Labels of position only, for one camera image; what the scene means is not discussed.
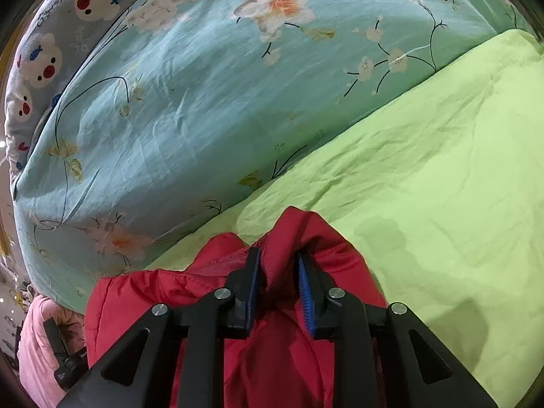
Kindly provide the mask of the red quilted down jacket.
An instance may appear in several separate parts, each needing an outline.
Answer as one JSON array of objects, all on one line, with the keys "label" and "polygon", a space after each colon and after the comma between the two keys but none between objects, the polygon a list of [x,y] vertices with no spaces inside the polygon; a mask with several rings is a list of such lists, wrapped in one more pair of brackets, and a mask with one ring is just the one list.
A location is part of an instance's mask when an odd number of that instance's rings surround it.
[{"label": "red quilted down jacket", "polygon": [[[337,286],[362,302],[385,307],[360,252],[318,214],[290,206],[255,243],[266,283],[258,287],[248,339],[225,343],[228,407],[330,407],[334,347],[304,327],[295,285],[294,254],[305,250]],[[243,267],[249,246],[234,233],[206,242],[183,271],[144,270],[102,278],[85,312],[88,361],[95,364],[145,311],[157,303],[188,306],[223,286]]]}]

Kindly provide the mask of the pink quilted blanket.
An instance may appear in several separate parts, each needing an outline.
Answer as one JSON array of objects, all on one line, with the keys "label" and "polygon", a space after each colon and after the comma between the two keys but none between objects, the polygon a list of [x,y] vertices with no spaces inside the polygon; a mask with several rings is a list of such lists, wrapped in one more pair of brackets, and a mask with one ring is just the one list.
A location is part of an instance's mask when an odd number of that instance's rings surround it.
[{"label": "pink quilted blanket", "polygon": [[82,314],[46,296],[34,297],[22,325],[18,362],[20,383],[39,407],[56,407],[66,395],[53,376],[58,362],[43,328],[43,322],[50,318],[65,337],[71,354],[86,345]]}]

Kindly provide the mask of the light green bed sheet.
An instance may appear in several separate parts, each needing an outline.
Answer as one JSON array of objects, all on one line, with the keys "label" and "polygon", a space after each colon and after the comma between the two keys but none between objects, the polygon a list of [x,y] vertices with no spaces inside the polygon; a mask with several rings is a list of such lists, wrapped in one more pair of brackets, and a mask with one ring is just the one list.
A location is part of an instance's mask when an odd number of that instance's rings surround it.
[{"label": "light green bed sheet", "polygon": [[258,240],[289,206],[362,254],[501,407],[543,366],[543,47],[510,30],[316,149],[155,261]]}]

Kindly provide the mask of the teal floral duvet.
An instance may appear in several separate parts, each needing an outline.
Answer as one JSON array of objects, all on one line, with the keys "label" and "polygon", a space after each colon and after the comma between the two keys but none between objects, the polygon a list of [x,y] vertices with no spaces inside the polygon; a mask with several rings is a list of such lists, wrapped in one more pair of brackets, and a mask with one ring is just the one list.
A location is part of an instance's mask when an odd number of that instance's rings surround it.
[{"label": "teal floral duvet", "polygon": [[40,118],[10,190],[30,283],[81,311],[504,31],[522,0],[136,0]]}]

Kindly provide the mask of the grey pig pattern pillow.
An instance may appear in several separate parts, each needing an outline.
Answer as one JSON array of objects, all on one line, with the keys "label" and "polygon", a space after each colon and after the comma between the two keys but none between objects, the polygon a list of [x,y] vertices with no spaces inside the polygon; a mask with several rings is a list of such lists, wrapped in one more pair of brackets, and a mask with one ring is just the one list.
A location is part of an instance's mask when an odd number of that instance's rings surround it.
[{"label": "grey pig pattern pillow", "polygon": [[135,1],[44,0],[40,5],[15,50],[5,88],[5,153],[13,177],[27,163],[40,118]]}]

